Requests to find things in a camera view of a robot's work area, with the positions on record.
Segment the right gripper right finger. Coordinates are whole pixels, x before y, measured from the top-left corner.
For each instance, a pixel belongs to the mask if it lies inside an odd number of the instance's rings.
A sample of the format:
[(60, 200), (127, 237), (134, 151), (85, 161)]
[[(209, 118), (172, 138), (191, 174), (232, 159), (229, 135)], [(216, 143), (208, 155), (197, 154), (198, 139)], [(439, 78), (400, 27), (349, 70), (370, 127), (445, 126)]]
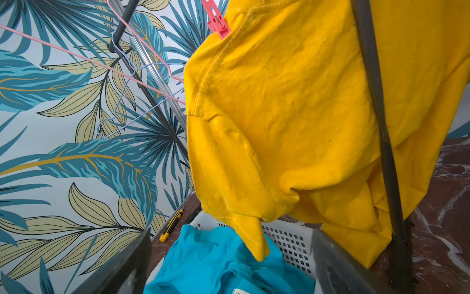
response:
[(323, 231), (313, 231), (312, 250), (317, 283), (324, 294), (394, 293)]

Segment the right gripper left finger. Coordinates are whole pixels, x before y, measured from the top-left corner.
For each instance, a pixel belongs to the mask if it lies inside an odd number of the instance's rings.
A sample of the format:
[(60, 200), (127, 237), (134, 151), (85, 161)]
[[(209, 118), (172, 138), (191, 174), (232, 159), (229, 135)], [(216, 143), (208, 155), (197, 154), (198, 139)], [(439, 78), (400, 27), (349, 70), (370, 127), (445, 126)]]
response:
[(75, 294), (141, 294), (152, 253), (150, 229), (143, 231), (73, 292)]

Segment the turquoise printed t-shirt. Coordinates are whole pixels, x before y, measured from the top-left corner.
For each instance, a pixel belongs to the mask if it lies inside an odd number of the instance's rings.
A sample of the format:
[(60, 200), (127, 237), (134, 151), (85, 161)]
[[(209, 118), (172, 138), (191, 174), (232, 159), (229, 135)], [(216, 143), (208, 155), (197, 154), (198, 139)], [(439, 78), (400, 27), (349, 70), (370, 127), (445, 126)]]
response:
[(316, 282), (284, 261), (269, 240), (270, 254), (257, 261), (228, 227), (198, 230), (185, 225), (146, 294), (312, 294)]

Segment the yellow t-shirt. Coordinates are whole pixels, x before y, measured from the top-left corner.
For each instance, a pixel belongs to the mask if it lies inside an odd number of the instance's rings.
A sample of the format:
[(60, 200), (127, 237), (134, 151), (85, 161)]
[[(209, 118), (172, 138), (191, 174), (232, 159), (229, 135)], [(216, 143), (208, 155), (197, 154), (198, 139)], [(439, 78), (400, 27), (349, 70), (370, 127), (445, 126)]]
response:
[[(372, 1), (386, 127), (408, 216), (428, 191), (470, 80), (468, 1)], [(188, 155), (204, 212), (257, 260), (263, 222), (320, 223), (365, 267), (392, 239), (349, 1), (231, 1), (230, 33), (184, 69)]]

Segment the pink wire hanger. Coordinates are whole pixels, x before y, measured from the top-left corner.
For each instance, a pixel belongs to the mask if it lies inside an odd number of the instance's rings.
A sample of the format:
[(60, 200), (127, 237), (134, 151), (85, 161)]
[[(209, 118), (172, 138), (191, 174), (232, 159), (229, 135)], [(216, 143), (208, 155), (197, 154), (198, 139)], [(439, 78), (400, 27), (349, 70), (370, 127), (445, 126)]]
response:
[(79, 58), (79, 59), (81, 59), (81, 60), (88, 61), (88, 62), (90, 62), (91, 64), (93, 64), (93, 65), (95, 65), (95, 66), (103, 67), (103, 68), (105, 68), (105, 69), (108, 69), (109, 71), (112, 71), (112, 72), (114, 72), (114, 73), (117, 73), (118, 75), (123, 76), (123, 77), (127, 78), (128, 80), (133, 81), (133, 82), (135, 82), (135, 83), (137, 83), (137, 84), (139, 84), (139, 85), (141, 85), (141, 86), (143, 86), (143, 87), (145, 87), (145, 88), (147, 88), (147, 89), (149, 89), (149, 90), (155, 91), (156, 93), (159, 93), (159, 94), (165, 96), (166, 98), (169, 98), (169, 99), (171, 99), (171, 100), (173, 100), (173, 101), (175, 101), (175, 102), (177, 102), (177, 103), (179, 103), (179, 104), (181, 104), (181, 105), (186, 105), (186, 103), (185, 103), (184, 101), (181, 101), (181, 100), (179, 100), (179, 99), (176, 99), (176, 98), (174, 98), (172, 95), (165, 94), (164, 92), (158, 90), (157, 88), (154, 88), (154, 87), (152, 87), (152, 86), (150, 86), (150, 85), (148, 85), (148, 84), (146, 84), (146, 83), (144, 83), (144, 82), (141, 82), (141, 81), (137, 80), (136, 78), (131, 77), (130, 75), (127, 75), (127, 74), (125, 74), (125, 73), (123, 73), (123, 72), (121, 72), (121, 71), (118, 71), (118, 70), (116, 70), (116, 69), (110, 67), (110, 66), (107, 66), (106, 64), (104, 64), (104, 63), (102, 63), (102, 62), (94, 61), (93, 59), (90, 59), (90, 58), (88, 58), (88, 57), (79, 55), (78, 53), (75, 53), (75, 52), (73, 52), (73, 51), (66, 50), (66, 49), (64, 49), (64, 48), (61, 48), (61, 47), (59, 47), (59, 46), (57, 46), (57, 45), (54, 45), (54, 44), (51, 44), (51, 43), (49, 43), (49, 42), (45, 42), (44, 40), (40, 40), (40, 39), (38, 39), (38, 38), (36, 38), (36, 37), (33, 37), (33, 36), (31, 36), (31, 35), (22, 33), (22, 32), (20, 32), (20, 31), (17, 31), (16, 29), (7, 27), (7, 26), (5, 26), (5, 25), (3, 25), (3, 24), (1, 25), (1, 29), (5, 30), (5, 31), (7, 31), (7, 32), (13, 33), (13, 34), (22, 36), (23, 38), (29, 39), (29, 40), (34, 41), (34, 42), (36, 42), (36, 43), (39, 43), (39, 44), (41, 44), (41, 45), (45, 45), (45, 46), (50, 47), (50, 48), (52, 48), (52, 49), (56, 49), (56, 50), (65, 52), (65, 53), (67, 53), (67, 54), (69, 54), (69, 55), (72, 55), (72, 56), (74, 56), (74, 57), (77, 57), (77, 58)]

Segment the light blue wire hanger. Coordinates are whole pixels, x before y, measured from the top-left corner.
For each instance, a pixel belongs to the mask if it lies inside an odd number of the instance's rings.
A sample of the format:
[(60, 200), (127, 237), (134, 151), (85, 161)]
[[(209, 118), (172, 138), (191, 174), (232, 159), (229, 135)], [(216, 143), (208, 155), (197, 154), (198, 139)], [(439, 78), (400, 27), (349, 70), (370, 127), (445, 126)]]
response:
[[(131, 71), (131, 76), (130, 78), (128, 78), (123, 86), (123, 89), (121, 91), (121, 94), (119, 96), (119, 99), (117, 100), (117, 104), (115, 106), (115, 109), (113, 110), (113, 116), (111, 118), (106, 118), (104, 119), (103, 121), (101, 121), (98, 126), (97, 126), (97, 135), (99, 138), (101, 139), (108, 139), (108, 138), (111, 138), (112, 136), (114, 136), (115, 134), (118, 134), (119, 132), (123, 131), (126, 127), (130, 126), (133, 122), (135, 122), (138, 118), (146, 115), (148, 113), (148, 110), (144, 112), (144, 114), (138, 116), (136, 119), (132, 120), (131, 122), (123, 125), (120, 129), (117, 129), (116, 131), (112, 132), (110, 135), (107, 135), (107, 136), (102, 136), (101, 133), (100, 133), (100, 130), (104, 130), (104, 127), (102, 126), (104, 123), (106, 122), (110, 122), (112, 123), (113, 120), (115, 118), (118, 117), (118, 115), (123, 115), (122, 113), (118, 113), (118, 108), (120, 106), (124, 107), (124, 103), (122, 102), (122, 99), (123, 98), (126, 98), (126, 89), (127, 89), (127, 84), (133, 80), (134, 82), (138, 82), (138, 78), (137, 78), (137, 75), (138, 75), (138, 72), (137, 72), (137, 69), (138, 70), (143, 70), (143, 69), (146, 69), (147, 67), (152, 67), (152, 66), (159, 66), (159, 65), (162, 65), (164, 63), (164, 61), (160, 61), (160, 62), (152, 62), (150, 64), (147, 64), (147, 65), (144, 65), (142, 67), (137, 67), (130, 59), (129, 57), (127, 56), (126, 53), (124, 53), (122, 51), (122, 49), (119, 49), (118, 48), (118, 45), (117, 45), (117, 42), (114, 41), (114, 36), (116, 34), (117, 30), (114, 30), (112, 33), (111, 33), (111, 45), (114, 47), (114, 49), (117, 50), (118, 53), (122, 53), (123, 54), (123, 57), (124, 57), (124, 60), (125, 61), (128, 61), (130, 63), (130, 71)], [(162, 96), (165, 96), (165, 99), (162, 99), (160, 100), (155, 106), (153, 106), (152, 108), (149, 109), (149, 111), (151, 110), (154, 110), (156, 109), (160, 104), (164, 103), (165, 101), (167, 100), (171, 100), (171, 101), (174, 101), (174, 102), (178, 102), (180, 104), (186, 104), (185, 102), (175, 98), (175, 95), (174, 94), (167, 94), (167, 93), (164, 93), (164, 92), (161, 92), (160, 90), (158, 90), (157, 88), (155, 87), (151, 87), (149, 86), (148, 84), (145, 84), (143, 85), (144, 89), (150, 89), (152, 91), (155, 91), (159, 94), (161, 94)]]

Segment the black clothes rack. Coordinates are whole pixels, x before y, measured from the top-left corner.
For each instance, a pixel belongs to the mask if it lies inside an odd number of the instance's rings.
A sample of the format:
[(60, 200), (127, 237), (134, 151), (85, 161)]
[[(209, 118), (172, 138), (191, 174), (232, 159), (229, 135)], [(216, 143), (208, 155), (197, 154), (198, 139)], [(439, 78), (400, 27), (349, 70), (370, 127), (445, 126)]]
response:
[(369, 1), (231, 1), (187, 61), (187, 144), (203, 211), (257, 260), (263, 222), (321, 223), (390, 283), (414, 291)]

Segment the grey perforated plastic basket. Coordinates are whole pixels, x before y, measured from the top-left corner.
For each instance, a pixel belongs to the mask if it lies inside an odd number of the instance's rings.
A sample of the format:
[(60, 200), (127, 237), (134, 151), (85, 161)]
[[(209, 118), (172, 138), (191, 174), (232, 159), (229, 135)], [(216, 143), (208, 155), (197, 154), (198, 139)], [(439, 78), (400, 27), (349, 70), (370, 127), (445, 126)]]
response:
[[(188, 225), (191, 225), (198, 230), (213, 230), (217, 227), (229, 228), (229, 226), (216, 221), (212, 216), (204, 212), (200, 212)], [(273, 241), (281, 250), (284, 261), (298, 267), (308, 277), (312, 278), (316, 282), (313, 294), (321, 293), (321, 288), (319, 283), (317, 283), (315, 262), (313, 260), (313, 251), (311, 248), (313, 229), (282, 220), (276, 220), (272, 223), (263, 224), (262, 230), (266, 240)], [(162, 267), (165, 257), (151, 273), (146, 285), (155, 279)]]

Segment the yellow utility knife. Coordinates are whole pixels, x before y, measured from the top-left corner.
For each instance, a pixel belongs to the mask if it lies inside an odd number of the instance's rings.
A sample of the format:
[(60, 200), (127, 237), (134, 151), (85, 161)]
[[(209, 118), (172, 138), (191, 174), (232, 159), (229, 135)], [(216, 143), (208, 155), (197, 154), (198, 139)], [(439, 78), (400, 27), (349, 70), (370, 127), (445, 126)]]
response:
[(177, 223), (181, 219), (183, 213), (184, 213), (183, 209), (179, 209), (169, 220), (168, 224), (164, 227), (164, 230), (162, 231), (162, 234), (160, 235), (159, 241), (161, 243), (164, 243), (169, 238), (172, 231), (177, 226)]

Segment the pink red clothespin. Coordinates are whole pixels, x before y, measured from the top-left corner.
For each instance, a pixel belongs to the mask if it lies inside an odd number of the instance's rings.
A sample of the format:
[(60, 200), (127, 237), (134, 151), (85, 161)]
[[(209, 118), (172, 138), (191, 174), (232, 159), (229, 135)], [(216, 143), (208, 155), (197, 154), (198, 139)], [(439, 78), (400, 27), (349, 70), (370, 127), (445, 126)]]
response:
[(202, 5), (208, 14), (207, 26), (212, 33), (217, 33), (220, 39), (225, 39), (231, 30), (213, 0), (203, 0)]

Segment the left aluminium frame post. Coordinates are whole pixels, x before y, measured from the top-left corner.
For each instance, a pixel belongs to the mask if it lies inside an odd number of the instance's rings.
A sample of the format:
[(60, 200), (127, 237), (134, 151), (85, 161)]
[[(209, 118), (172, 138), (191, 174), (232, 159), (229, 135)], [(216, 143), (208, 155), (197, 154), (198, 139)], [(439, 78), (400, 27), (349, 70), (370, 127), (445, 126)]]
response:
[(173, 110), (177, 120), (180, 122), (184, 132), (187, 132), (186, 116), (181, 110), (181, 105), (184, 105), (185, 103), (175, 97), (175, 93), (171, 91), (168, 83), (164, 79), (164, 75), (160, 71), (162, 66), (165, 66), (167, 68), (167, 72), (170, 74), (170, 66), (161, 58), (160, 55), (152, 51), (149, 43), (144, 41), (141, 36), (135, 32), (134, 26), (130, 23), (138, 1), (135, 1), (135, 4), (128, 3), (126, 8), (121, 4), (121, 1), (107, 1), (107, 4), (115, 16), (119, 18), (120, 22), (123, 23), (126, 29), (132, 34), (131, 42), (137, 47), (137, 51), (143, 64), (147, 66), (148, 74), (156, 82), (158, 86), (157, 89), (170, 96), (171, 102), (168, 102), (168, 104)]

